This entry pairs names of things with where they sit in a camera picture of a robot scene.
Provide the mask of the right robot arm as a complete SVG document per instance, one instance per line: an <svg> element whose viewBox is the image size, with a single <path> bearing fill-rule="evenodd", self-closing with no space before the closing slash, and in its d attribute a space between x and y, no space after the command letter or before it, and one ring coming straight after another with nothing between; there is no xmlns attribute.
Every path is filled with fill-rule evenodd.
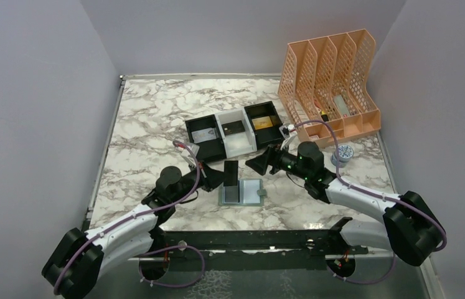
<svg viewBox="0 0 465 299"><path fill-rule="evenodd" d="M419 266L446 246L443 226L419 194L380 193L352 184L325 167L323 152L314 142L300 143L296 154L270 145L245 164L262 176L279 171L292 174L304 181L304 188L313 199L348 207L372 218L344 220L328 235L328 247L337 254L353 246L374 247L390 250L405 263Z"/></svg>

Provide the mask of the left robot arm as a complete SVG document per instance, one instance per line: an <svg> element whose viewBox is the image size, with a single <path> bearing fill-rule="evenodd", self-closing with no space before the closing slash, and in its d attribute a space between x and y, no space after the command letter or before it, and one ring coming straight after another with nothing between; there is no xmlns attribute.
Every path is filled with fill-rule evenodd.
<svg viewBox="0 0 465 299"><path fill-rule="evenodd" d="M176 205L199 188L218 188L225 173L206 163L182 174L176 166L164 168L152 191L131 211L110 223L82 231L66 232L42 268L42 276L56 295L84 298L97 280L119 263L138 254L154 256L164 239L152 232L176 211Z"/></svg>

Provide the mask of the green card holder wallet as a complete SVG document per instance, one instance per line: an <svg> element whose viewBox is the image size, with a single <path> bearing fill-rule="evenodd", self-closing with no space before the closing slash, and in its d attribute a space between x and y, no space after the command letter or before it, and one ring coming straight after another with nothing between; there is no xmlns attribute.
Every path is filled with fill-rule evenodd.
<svg viewBox="0 0 465 299"><path fill-rule="evenodd" d="M267 195L261 179L239 179L234 186L219 187L220 206L262 206Z"/></svg>

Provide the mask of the black credit card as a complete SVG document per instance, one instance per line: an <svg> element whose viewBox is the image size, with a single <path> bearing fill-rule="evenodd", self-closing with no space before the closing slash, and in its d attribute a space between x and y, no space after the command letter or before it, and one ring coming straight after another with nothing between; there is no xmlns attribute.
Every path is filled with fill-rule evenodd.
<svg viewBox="0 0 465 299"><path fill-rule="evenodd" d="M238 186L238 161L225 161L223 164L224 187Z"/></svg>

